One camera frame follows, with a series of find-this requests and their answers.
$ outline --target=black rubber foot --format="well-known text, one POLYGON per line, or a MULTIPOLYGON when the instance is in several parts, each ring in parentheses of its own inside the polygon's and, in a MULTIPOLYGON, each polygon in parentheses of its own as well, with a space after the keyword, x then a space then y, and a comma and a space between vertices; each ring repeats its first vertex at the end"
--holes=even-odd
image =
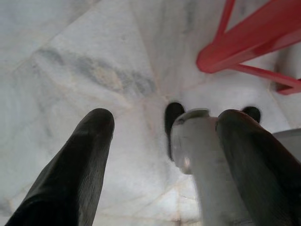
POLYGON ((174 161, 171 153, 171 128, 174 121, 183 113, 185 113, 184 107, 176 102, 170 103, 165 109, 164 123, 165 133, 167 135, 167 155, 171 161, 174 161))
POLYGON ((252 119, 254 119, 256 122, 260 123, 261 120, 261 112, 257 107, 248 106, 245 107, 242 112, 249 115, 252 119))

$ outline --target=marble floor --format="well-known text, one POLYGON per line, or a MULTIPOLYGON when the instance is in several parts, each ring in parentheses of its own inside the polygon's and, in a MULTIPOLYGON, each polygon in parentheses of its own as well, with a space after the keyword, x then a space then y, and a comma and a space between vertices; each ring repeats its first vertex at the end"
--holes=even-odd
MULTIPOLYGON (((94 225, 200 225, 193 179, 166 155, 168 102, 212 116, 258 106, 270 132, 301 127, 300 95, 224 71, 205 74, 225 0, 4 0, 0 2, 0 223, 78 122, 101 107, 115 131, 94 225)), ((237 0, 230 27, 267 0, 237 0)), ((298 77, 299 45, 285 73, 298 77)), ((273 69, 280 53, 248 64, 273 69)))

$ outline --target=red metal frame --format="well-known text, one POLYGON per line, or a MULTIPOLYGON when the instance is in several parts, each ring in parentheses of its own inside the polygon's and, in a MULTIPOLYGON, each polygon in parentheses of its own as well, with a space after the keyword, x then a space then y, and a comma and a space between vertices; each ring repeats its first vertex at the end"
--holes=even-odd
POLYGON ((301 92, 301 80, 240 64, 301 41, 301 0, 270 0, 225 32, 234 4, 226 0, 214 41, 198 55, 198 68, 206 73, 229 68, 286 85, 280 94, 301 92))

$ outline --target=red crossbar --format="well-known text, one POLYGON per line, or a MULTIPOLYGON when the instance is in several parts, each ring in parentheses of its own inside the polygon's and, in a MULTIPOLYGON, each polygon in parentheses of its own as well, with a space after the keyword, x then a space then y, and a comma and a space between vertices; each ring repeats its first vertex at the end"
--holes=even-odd
POLYGON ((206 73, 232 68, 290 86, 279 90, 281 94, 301 92, 299 80, 239 65, 301 41, 301 0, 271 0, 225 33, 234 3, 226 1, 214 41, 198 55, 198 68, 206 73))

